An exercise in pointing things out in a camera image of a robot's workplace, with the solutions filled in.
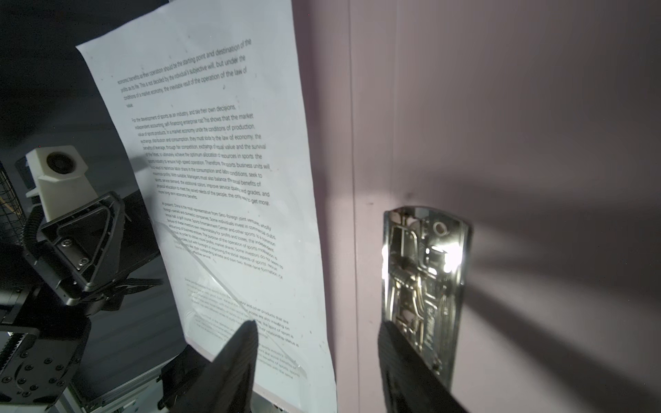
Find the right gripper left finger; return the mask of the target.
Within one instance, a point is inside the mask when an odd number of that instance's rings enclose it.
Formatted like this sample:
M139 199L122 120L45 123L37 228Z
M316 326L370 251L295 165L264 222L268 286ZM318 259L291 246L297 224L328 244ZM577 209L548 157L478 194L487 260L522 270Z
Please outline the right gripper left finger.
M258 357L258 325L244 322L192 387L175 402L174 412L251 412Z

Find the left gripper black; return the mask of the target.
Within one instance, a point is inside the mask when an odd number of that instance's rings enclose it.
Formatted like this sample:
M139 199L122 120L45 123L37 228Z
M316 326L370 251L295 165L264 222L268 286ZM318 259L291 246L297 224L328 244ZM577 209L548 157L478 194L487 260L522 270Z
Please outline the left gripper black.
M26 260L55 296L86 315L118 311L126 296L163 283L132 276L160 255L138 191L126 197L110 191L51 221L35 204L22 244Z

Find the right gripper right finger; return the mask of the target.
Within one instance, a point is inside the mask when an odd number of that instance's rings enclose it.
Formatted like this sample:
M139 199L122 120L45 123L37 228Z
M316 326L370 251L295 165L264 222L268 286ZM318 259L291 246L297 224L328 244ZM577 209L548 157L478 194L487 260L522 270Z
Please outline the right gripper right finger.
M378 354L387 413L466 413L391 321L380 324Z

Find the printed white paper sheet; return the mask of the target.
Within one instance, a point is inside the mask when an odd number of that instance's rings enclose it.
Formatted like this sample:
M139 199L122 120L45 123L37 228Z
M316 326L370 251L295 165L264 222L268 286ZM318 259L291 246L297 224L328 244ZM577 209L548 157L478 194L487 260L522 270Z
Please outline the printed white paper sheet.
M258 324L255 389L334 412L289 1L175 1L79 46L130 159L187 344Z

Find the pink file folder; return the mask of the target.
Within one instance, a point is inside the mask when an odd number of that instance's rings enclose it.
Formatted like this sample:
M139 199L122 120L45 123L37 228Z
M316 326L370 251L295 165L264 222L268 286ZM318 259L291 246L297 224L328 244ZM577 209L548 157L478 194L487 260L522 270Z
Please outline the pink file folder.
M660 409L660 4L295 1L342 412L382 412L385 211L474 227L471 412Z

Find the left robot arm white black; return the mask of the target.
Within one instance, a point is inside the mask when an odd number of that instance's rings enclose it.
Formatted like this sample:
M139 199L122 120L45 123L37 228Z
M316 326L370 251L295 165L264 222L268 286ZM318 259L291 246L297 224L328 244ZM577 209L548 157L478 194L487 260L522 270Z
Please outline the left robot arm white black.
M91 317L162 285L132 273L160 252L140 192L108 192L54 220L34 205L1 245L1 403L48 409L77 373Z

